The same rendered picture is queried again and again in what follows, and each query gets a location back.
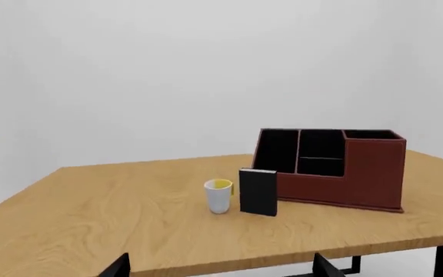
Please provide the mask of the black metal table frame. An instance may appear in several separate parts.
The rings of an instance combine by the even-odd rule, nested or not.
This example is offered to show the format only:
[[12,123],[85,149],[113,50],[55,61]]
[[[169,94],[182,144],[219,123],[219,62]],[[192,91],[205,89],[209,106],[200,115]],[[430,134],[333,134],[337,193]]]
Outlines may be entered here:
[[[340,269],[345,277],[350,274],[358,274],[361,272],[361,256],[354,255],[351,257],[351,267],[348,269]],[[285,277],[313,277],[312,269],[310,273],[307,274],[299,274],[299,275],[290,275]],[[443,246],[438,246],[436,248],[435,254],[435,268],[434,268],[434,277],[443,277]]]

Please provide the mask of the brown leather desk caddy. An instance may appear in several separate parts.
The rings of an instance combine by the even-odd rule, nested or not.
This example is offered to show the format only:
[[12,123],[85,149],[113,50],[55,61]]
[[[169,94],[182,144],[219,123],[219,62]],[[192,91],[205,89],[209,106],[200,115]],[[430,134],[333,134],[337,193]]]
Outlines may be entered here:
[[264,128],[252,168],[278,200],[401,213],[407,140],[391,130]]

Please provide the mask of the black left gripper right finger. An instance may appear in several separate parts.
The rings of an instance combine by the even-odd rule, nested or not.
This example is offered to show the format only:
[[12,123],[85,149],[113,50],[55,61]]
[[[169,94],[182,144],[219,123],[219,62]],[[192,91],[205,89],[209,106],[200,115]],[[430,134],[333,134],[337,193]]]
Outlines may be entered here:
[[313,277],[345,277],[345,274],[340,269],[334,267],[320,253],[314,254],[312,274]]

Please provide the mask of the white mug yellow inside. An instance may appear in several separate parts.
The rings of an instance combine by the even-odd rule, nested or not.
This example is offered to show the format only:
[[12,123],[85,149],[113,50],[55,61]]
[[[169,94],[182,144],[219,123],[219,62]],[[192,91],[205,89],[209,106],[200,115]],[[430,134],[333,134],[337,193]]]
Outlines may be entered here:
[[227,179],[211,179],[204,184],[208,207],[214,214],[225,214],[234,195],[233,182]]

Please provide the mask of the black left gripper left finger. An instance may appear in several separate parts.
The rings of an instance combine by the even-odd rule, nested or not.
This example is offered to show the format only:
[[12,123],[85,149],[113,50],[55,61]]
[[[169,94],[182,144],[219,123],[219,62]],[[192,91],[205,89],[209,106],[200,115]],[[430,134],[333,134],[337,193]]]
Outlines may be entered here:
[[130,277],[130,260],[128,253],[122,254],[109,265],[99,277]]

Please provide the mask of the black hardcover book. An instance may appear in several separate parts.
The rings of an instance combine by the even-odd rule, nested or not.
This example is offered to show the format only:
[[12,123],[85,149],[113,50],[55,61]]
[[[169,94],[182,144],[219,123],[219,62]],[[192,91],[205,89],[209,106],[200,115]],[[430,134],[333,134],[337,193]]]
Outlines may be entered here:
[[239,177],[240,212],[276,216],[278,211],[277,172],[242,168]]

